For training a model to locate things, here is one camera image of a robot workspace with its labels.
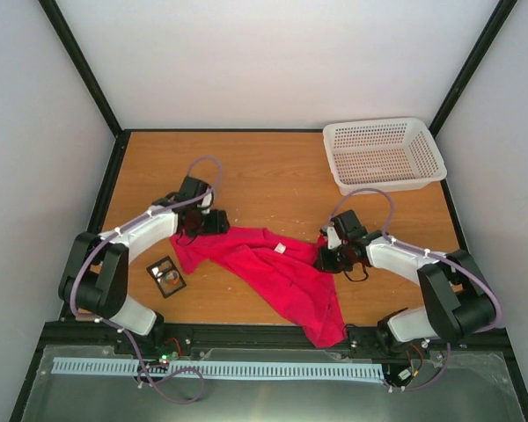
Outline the red t-shirt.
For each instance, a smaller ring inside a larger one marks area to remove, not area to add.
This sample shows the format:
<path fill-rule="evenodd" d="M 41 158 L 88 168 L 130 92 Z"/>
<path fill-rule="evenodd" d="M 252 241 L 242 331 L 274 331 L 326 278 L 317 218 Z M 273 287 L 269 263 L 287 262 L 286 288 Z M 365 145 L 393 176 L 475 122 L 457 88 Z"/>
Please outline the red t-shirt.
<path fill-rule="evenodd" d="M 185 273 L 209 260 L 238 276 L 277 314 L 300 326 L 317 348 L 345 339 L 345 323 L 331 273 L 313 263 L 322 241 L 306 243 L 268 229 L 232 227 L 225 234 L 170 242 Z"/>

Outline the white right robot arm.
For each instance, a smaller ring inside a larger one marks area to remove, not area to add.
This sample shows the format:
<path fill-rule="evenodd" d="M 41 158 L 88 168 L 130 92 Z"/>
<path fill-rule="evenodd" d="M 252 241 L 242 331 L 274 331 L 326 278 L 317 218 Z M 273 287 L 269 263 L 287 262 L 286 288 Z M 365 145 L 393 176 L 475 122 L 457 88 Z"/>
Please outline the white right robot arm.
<path fill-rule="evenodd" d="M 378 321 L 382 350 L 395 353 L 416 340 L 449 344 L 497 323 L 499 304 L 469 252 L 443 253 L 405 244 L 382 230 L 369 232 L 352 210 L 332 217 L 320 230 L 314 266 L 323 273 L 347 275 L 355 266 L 385 270 L 413 282 L 423 305 L 401 309 Z"/>

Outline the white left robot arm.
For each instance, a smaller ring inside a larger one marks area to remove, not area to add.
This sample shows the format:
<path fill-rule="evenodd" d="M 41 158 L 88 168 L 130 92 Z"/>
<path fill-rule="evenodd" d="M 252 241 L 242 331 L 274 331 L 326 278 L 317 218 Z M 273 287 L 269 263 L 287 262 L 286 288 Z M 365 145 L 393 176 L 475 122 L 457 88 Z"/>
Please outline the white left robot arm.
<path fill-rule="evenodd" d="M 152 202 L 135 219 L 100 234 L 82 232 L 74 240 L 58 288 L 75 315 L 79 310 L 135 334 L 145 353 L 159 352 L 165 331 L 162 316 L 128 292 L 128 267 L 159 241 L 174 236 L 223 234 L 226 212 L 212 207 L 215 187 L 191 176 L 180 189 Z"/>

